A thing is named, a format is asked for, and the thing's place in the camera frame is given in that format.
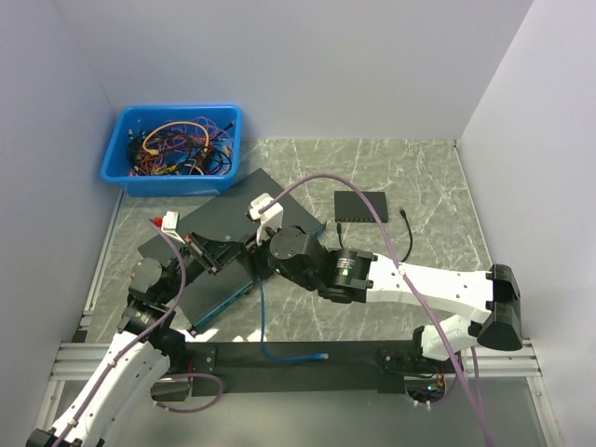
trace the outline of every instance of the yellow cable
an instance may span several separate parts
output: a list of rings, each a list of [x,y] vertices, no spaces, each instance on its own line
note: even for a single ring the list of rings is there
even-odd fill
[[[147,135],[147,137],[142,141],[143,151],[148,152],[152,156],[158,156],[159,151],[156,149],[147,148],[147,146],[146,146],[147,142],[160,130],[163,130],[165,128],[170,128],[172,126],[178,126],[179,124],[185,124],[187,126],[195,126],[196,128],[201,129],[205,133],[205,147],[207,147],[209,145],[209,133],[203,126],[201,126],[198,123],[193,123],[192,121],[174,121],[173,123],[168,123],[168,124],[164,124],[163,126],[159,126],[157,129],[153,130],[149,135]]]

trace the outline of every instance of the blue bin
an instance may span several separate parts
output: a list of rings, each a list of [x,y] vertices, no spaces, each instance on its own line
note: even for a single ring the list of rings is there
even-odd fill
[[[232,165],[224,175],[163,175],[129,176],[127,160],[129,129],[134,132],[150,132],[167,121],[188,121],[205,116],[223,129],[236,121],[230,129],[234,140]],[[118,183],[129,195],[151,196],[215,196],[234,184],[240,161],[240,134],[242,112],[234,105],[139,105],[122,111],[115,124],[114,133],[108,145],[102,164],[102,178],[109,183]]]

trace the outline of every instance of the marble table top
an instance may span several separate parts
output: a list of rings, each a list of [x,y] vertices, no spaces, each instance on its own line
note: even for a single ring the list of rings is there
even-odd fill
[[[241,148],[238,179],[265,169],[282,186],[317,172],[341,175],[367,191],[385,191],[389,206],[387,232],[398,255],[409,239],[398,209],[408,213],[413,230],[411,264],[455,270],[488,269],[489,255],[482,238],[466,179],[453,141],[402,140],[259,140]],[[316,180],[292,195],[328,230],[323,245],[337,247],[333,222],[333,191],[345,189],[333,181]],[[94,302],[88,343],[108,343],[126,306],[130,269],[141,259],[137,252],[155,235],[145,220],[177,210],[182,216],[209,197],[136,198],[124,195],[113,243]],[[347,246],[387,255],[373,223],[344,225]],[[265,284],[266,337],[270,341],[410,339],[412,330],[428,324],[419,306],[381,303],[339,305],[319,298],[281,277]],[[260,330],[259,293],[252,291],[213,321],[211,340],[255,340]],[[438,312],[443,319],[448,314]],[[172,326],[187,329],[178,312]]]

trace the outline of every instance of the gray wall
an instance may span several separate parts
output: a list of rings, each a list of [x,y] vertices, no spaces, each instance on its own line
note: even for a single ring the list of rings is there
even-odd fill
[[[115,202],[114,111],[51,2],[0,1],[0,61],[0,444],[22,446]]]
[[[460,137],[531,0],[54,0],[115,105],[237,102],[253,137]]]
[[[535,0],[461,143],[493,259],[514,268],[571,446],[594,445],[596,3]]]

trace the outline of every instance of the blue cable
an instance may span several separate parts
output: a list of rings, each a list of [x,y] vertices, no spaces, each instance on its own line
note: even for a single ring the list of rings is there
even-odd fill
[[[257,278],[259,283],[259,291],[261,292],[261,351],[263,355],[270,360],[274,361],[322,361],[329,358],[329,354],[319,353],[319,354],[311,354],[309,356],[300,356],[300,357],[276,357],[271,354],[267,350],[267,346],[264,342],[264,322],[265,322],[265,314],[264,314],[264,287],[263,282],[260,278]]]

